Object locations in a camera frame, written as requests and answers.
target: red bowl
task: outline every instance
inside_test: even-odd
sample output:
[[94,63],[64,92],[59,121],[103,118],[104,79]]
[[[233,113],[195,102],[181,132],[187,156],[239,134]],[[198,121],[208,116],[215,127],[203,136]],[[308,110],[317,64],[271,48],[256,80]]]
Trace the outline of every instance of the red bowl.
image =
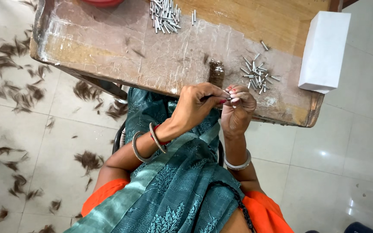
[[98,8],[115,7],[121,4],[124,0],[82,0]]

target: metal tube pile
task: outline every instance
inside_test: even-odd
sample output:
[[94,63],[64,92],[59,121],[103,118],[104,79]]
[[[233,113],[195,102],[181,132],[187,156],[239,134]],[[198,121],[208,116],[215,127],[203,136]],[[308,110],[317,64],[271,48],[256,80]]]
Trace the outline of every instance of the metal tube pile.
[[[155,28],[155,33],[162,31],[163,34],[166,32],[178,34],[177,29],[181,29],[179,25],[181,8],[178,8],[178,4],[174,7],[173,0],[150,0],[149,15],[153,20],[152,27]],[[192,25],[194,22],[196,22],[196,10],[192,13]]]
[[[255,63],[258,56],[260,56],[260,53],[258,53],[254,57],[254,60],[251,63],[247,60],[247,58],[244,57],[245,66],[249,71],[246,71],[245,68],[240,68],[240,70],[246,73],[246,75],[244,75],[243,77],[247,77],[250,79],[250,82],[248,83],[248,89],[252,87],[254,91],[258,91],[257,89],[260,88],[259,94],[261,94],[262,92],[266,92],[266,90],[270,89],[270,87],[267,86],[266,82],[269,82],[270,84],[273,84],[273,82],[268,79],[269,74],[267,73],[267,69],[262,68],[264,63],[261,63],[260,66],[256,67]],[[280,82],[277,77],[274,77],[272,75],[270,75],[270,77]]]

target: black chair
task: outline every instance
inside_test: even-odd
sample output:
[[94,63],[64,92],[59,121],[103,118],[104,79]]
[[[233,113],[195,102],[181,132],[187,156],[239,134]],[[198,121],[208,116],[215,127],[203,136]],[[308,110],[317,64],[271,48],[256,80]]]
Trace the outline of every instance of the black chair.
[[[116,136],[114,137],[112,154],[114,154],[119,149],[119,142],[122,136],[122,132],[125,129],[125,125],[126,121],[123,122],[123,125],[120,127],[120,129],[117,131]],[[224,148],[221,141],[218,144],[218,165],[220,165],[221,167],[224,166]]]

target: silver bangle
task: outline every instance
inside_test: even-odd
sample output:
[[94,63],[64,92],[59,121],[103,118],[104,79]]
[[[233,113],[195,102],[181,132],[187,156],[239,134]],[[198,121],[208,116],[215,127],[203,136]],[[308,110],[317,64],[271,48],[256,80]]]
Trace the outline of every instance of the silver bangle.
[[230,168],[231,170],[235,170],[235,171],[239,171],[239,170],[243,170],[244,168],[246,168],[250,162],[251,162],[251,154],[250,154],[250,151],[248,151],[247,149],[245,150],[246,151],[246,154],[247,154],[247,161],[239,166],[234,166],[234,165],[231,165],[228,161],[227,161],[227,156],[224,152],[224,162],[225,162],[225,165]]
[[132,149],[133,152],[135,152],[135,156],[142,162],[150,162],[153,159],[153,155],[151,155],[149,158],[144,158],[139,155],[138,150],[136,148],[136,139],[138,138],[139,135],[144,135],[145,132],[138,131],[135,135],[133,135],[133,140],[132,140]]
[[167,149],[166,149],[166,146],[164,146],[165,149],[163,149],[162,146],[161,146],[161,144],[159,144],[158,138],[156,138],[155,132],[153,131],[153,127],[154,127],[154,125],[153,125],[153,123],[151,122],[151,123],[149,124],[149,130],[150,130],[150,134],[151,134],[152,137],[153,137],[153,140],[155,141],[156,145],[158,145],[158,148],[159,148],[163,153],[168,152]]

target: wooden table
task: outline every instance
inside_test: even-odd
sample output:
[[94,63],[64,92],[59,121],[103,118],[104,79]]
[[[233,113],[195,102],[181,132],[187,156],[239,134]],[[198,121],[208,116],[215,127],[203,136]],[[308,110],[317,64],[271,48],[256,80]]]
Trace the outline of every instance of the wooden table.
[[[180,33],[155,34],[149,2],[126,0],[98,9],[77,0],[40,0],[31,56],[105,92],[126,98],[111,82],[179,96],[182,86],[206,82],[210,59],[224,62],[223,87],[248,84],[243,56],[265,62],[281,77],[257,99],[254,120],[312,127],[323,94],[297,87],[311,19],[330,0],[175,0],[182,9]],[[199,21],[191,25],[197,9]],[[259,43],[263,40],[269,51]],[[138,56],[134,50],[141,52]]]

